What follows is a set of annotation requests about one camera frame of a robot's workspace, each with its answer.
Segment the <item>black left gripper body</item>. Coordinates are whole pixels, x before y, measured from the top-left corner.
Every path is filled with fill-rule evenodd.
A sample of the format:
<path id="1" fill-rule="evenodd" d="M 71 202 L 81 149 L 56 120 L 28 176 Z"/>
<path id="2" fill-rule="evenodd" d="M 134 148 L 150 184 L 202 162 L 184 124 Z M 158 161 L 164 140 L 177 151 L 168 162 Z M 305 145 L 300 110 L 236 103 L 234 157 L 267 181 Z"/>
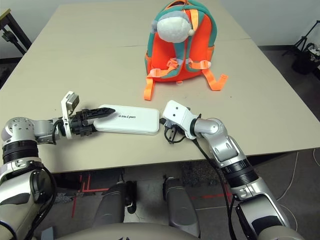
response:
<path id="1" fill-rule="evenodd" d="M 97 109 L 83 109 L 77 111 L 75 115 L 70 117 L 70 130 L 74 135 L 89 136 L 96 132 L 96 128 L 93 123 L 89 123 L 90 120 L 95 119 L 98 116 Z"/>

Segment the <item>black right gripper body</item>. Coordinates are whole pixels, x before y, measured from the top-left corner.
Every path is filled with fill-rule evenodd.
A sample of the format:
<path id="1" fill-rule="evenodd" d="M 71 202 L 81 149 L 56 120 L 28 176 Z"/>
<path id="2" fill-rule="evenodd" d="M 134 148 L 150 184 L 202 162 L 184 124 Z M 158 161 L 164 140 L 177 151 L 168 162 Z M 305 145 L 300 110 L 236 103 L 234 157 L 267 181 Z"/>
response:
<path id="1" fill-rule="evenodd" d="M 181 143 L 186 138 L 185 131 L 177 124 L 174 124 L 169 120 L 166 120 L 163 125 L 164 138 L 169 144 L 173 145 Z"/>

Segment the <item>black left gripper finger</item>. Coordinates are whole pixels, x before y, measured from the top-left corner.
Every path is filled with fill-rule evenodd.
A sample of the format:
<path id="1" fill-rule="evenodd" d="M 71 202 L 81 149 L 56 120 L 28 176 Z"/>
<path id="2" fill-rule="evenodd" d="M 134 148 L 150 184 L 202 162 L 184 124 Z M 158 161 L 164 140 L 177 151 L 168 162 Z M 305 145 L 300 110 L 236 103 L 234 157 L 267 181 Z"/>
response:
<path id="1" fill-rule="evenodd" d="M 116 112 L 115 109 L 109 107 L 101 107 L 95 109 L 86 109 L 84 118 L 86 120 L 106 118 Z"/>

